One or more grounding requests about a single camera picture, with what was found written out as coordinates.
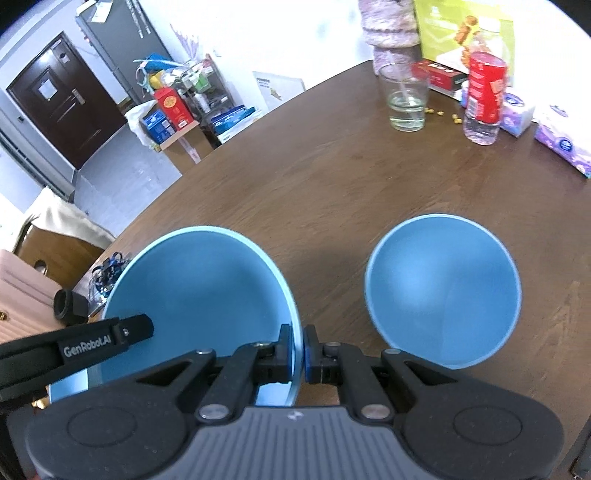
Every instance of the plastic bag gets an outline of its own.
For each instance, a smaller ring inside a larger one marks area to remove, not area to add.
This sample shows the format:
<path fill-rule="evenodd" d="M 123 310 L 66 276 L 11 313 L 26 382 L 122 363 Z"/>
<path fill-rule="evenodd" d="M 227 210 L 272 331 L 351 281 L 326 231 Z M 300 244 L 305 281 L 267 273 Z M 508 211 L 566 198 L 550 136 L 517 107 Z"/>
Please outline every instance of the plastic bag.
<path fill-rule="evenodd" d="M 155 148 L 156 142 L 152 140 L 148 134 L 144 131 L 141 121 L 154 105 L 158 102 L 156 100 L 150 100 L 149 102 L 142 103 L 141 105 L 134 106 L 129 112 L 125 114 L 129 129 L 139 138 L 142 145 L 146 147 Z"/>

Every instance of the chair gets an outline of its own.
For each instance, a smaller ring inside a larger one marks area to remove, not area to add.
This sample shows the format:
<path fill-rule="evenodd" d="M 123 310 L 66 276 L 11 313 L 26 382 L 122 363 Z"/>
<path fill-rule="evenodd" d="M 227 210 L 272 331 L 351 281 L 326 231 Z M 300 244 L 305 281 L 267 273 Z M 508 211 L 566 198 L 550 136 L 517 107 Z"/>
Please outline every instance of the chair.
<path fill-rule="evenodd" d="M 46 187 L 26 211 L 12 251 L 63 288 L 74 288 L 114 239 Z"/>

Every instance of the black knob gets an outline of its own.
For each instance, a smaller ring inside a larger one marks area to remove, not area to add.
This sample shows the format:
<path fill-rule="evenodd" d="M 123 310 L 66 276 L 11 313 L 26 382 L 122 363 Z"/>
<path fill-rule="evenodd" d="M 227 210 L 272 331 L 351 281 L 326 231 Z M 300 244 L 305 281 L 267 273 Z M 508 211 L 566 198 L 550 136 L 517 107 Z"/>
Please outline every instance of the black knob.
<path fill-rule="evenodd" d="M 88 322 L 88 300 L 71 290 L 59 290 L 53 297 L 53 315 L 62 325 L 82 325 Z"/>

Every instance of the blue box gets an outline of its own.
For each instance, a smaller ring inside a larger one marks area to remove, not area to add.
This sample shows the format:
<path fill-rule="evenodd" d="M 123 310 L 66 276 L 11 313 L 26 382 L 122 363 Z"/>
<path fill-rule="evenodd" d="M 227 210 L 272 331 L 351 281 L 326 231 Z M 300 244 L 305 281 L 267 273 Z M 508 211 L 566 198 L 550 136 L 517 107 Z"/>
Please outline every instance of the blue box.
<path fill-rule="evenodd" d="M 158 145 L 164 143 L 164 141 L 167 138 L 170 138 L 176 131 L 162 110 L 156 110 L 155 112 L 150 113 L 142 119 L 142 123 L 148 131 L 148 135 L 150 135 L 152 140 Z"/>

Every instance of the blue bowl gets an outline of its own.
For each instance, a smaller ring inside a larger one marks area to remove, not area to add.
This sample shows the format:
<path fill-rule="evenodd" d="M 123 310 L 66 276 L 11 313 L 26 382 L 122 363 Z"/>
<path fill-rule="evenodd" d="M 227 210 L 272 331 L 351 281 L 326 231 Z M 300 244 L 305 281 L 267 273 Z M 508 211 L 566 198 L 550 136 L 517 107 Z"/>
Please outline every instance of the blue bowl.
<path fill-rule="evenodd" d="M 294 381 L 259 389 L 257 404 L 296 400 L 303 335 L 291 291 L 269 256 L 248 238 L 213 226 L 177 230 L 146 247 L 113 288 L 104 318 L 145 313 L 154 336 L 97 367 L 50 388 L 57 401 L 198 349 L 218 356 L 244 343 L 276 341 L 281 324 L 293 327 Z"/>
<path fill-rule="evenodd" d="M 407 220 L 381 239 L 365 273 L 365 300 L 392 348 L 455 369 L 505 344 L 519 316 L 521 284 L 497 237 L 441 213 Z"/>

